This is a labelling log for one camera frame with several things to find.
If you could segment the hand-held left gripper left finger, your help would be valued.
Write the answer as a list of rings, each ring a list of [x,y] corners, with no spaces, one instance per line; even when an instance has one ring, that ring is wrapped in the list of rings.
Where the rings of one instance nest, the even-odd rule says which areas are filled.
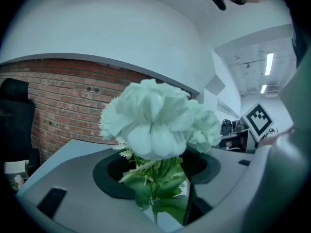
[[[17,193],[26,211],[47,232],[157,233],[134,200],[115,199],[93,180],[93,169],[114,154],[111,145],[71,140],[53,154]],[[52,188],[66,190],[53,218],[38,206]]]

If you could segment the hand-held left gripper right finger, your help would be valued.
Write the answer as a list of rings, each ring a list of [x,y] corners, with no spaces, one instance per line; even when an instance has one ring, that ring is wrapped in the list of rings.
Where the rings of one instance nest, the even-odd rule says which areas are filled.
[[[269,151],[269,146],[259,148],[255,154],[211,149],[208,155],[220,161],[220,172],[209,183],[196,184],[194,188],[212,209],[189,226],[242,227],[262,180]]]

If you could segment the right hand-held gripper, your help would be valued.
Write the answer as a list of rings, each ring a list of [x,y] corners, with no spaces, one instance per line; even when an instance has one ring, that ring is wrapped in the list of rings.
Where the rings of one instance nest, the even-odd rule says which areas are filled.
[[[266,135],[274,121],[264,107],[257,103],[242,115],[240,123],[245,126],[241,131],[245,152],[255,153],[259,141]]]

